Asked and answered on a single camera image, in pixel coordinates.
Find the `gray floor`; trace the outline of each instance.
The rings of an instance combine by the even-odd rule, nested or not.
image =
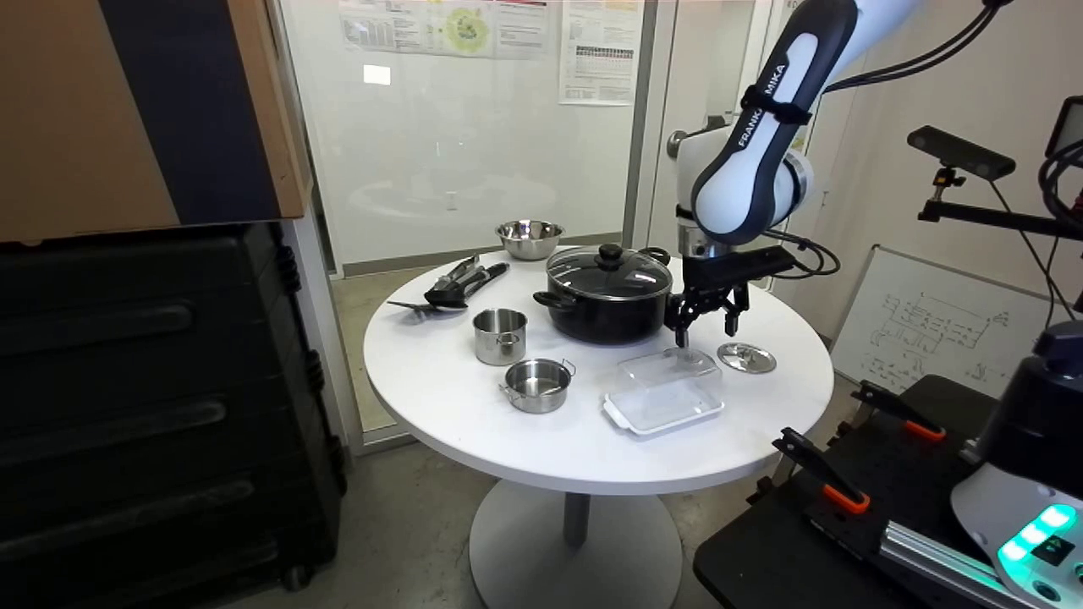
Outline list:
[[[850,385],[838,382],[812,439],[822,443],[854,409],[847,391]],[[233,602],[233,609],[481,609],[468,565],[468,531],[490,485],[490,478],[411,439],[371,450],[349,472],[335,565],[322,569],[301,593],[264,588]],[[687,560],[672,609],[716,604],[695,577],[691,554],[744,512],[749,494],[750,479],[662,497]]]

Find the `metal pot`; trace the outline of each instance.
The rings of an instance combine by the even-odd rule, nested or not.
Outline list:
[[[658,245],[564,251],[547,257],[547,289],[537,289],[535,302],[547,306],[561,336],[602,346],[637,341],[662,324],[672,288],[667,262],[670,255]]]

